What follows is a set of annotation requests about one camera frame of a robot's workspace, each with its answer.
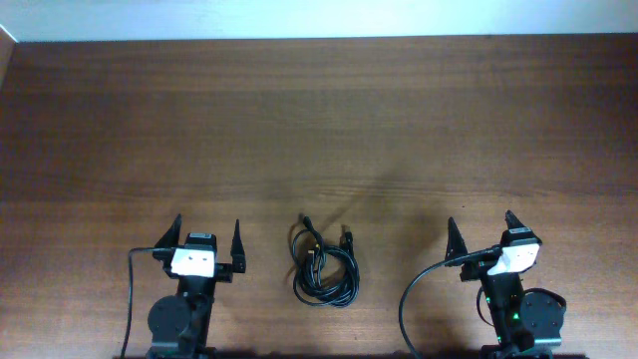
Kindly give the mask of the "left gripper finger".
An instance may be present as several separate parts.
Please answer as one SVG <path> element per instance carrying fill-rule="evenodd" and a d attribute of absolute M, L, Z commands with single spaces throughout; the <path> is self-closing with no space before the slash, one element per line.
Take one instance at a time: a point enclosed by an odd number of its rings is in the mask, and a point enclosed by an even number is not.
<path fill-rule="evenodd" d="M 182 216 L 179 213 L 166 233 L 157 241 L 155 248 L 172 248 L 178 246 Z"/>
<path fill-rule="evenodd" d="M 240 235 L 240 222 L 238 219 L 235 221 L 230 255 L 233 264 L 246 263 L 245 250 Z"/>

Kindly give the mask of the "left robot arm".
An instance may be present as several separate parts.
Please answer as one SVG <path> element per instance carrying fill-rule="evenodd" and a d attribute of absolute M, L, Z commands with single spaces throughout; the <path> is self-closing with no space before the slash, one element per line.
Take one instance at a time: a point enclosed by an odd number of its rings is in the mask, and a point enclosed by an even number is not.
<path fill-rule="evenodd" d="M 230 247 L 231 261 L 217 260 L 216 236 L 190 232 L 179 241 L 182 218 L 177 216 L 158 240 L 154 259 L 165 274 L 177 281 L 176 293 L 159 299 L 148 315 L 152 344 L 148 358 L 213 358 L 207 347 L 214 293 L 219 283 L 230 283 L 235 274 L 246 271 L 246 256 L 240 225 L 234 226 Z"/>

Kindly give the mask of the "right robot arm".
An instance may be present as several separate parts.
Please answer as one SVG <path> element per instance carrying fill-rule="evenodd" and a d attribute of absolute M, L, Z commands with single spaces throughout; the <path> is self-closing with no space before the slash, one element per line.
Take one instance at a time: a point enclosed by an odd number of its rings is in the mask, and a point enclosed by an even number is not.
<path fill-rule="evenodd" d="M 462 282 L 480 282 L 478 300 L 487 304 L 497 339 L 481 348 L 481 358 L 550 358 L 562 343 L 566 300 L 543 288 L 522 286 L 520 276 L 536 264 L 542 240 L 512 211 L 504 220 L 506 230 L 498 244 L 470 252 L 449 218 L 445 261 L 461 269 Z"/>

